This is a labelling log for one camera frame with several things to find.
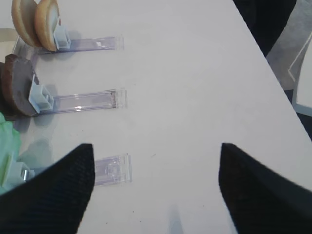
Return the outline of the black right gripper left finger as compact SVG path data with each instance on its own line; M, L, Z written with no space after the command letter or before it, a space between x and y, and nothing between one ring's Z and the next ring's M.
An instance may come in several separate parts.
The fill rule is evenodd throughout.
M0 197L2 234L75 234L95 184L93 146L83 143Z

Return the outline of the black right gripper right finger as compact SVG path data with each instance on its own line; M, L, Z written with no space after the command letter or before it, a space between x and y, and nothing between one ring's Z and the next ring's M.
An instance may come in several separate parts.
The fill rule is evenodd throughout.
M218 183L239 234L310 234L312 193L232 143L223 143Z

